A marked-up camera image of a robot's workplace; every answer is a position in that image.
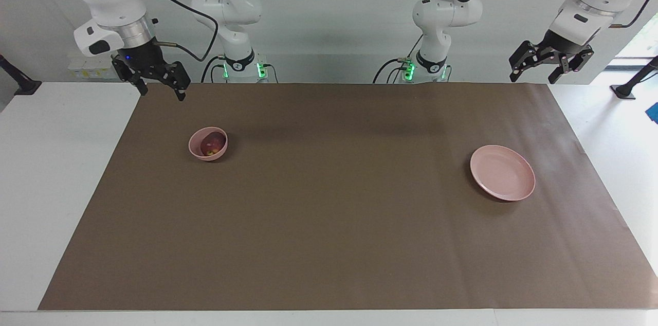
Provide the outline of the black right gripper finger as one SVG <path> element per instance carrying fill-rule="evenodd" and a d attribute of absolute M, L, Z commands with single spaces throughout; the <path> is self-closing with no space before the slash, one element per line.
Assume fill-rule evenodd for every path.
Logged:
<path fill-rule="evenodd" d="M 163 66 L 162 83 L 173 89 L 178 101 L 183 102 L 191 79 L 181 61 L 175 61 Z"/>
<path fill-rule="evenodd" d="M 127 82 L 135 87 L 141 96 L 146 96 L 148 87 L 138 71 L 132 71 L 122 59 L 118 57 L 112 58 L 112 66 L 117 73 L 118 79 Z"/>

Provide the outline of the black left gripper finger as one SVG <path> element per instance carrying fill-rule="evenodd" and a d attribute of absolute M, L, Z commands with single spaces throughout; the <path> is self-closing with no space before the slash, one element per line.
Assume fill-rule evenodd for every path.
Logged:
<path fill-rule="evenodd" d="M 580 71 L 583 66 L 589 61 L 594 54 L 591 46 L 586 46 L 580 52 L 574 54 L 572 57 L 565 53 L 557 53 L 553 55 L 553 59 L 557 59 L 557 68 L 548 76 L 550 84 L 555 84 L 561 76 L 571 73 L 572 71 Z"/>
<path fill-rule="evenodd" d="M 525 70 L 539 66 L 543 64 L 543 61 L 545 61 L 545 46 L 541 44 L 535 45 L 530 41 L 522 42 L 508 58 L 511 70 L 509 75 L 511 82 L 517 82 Z"/>

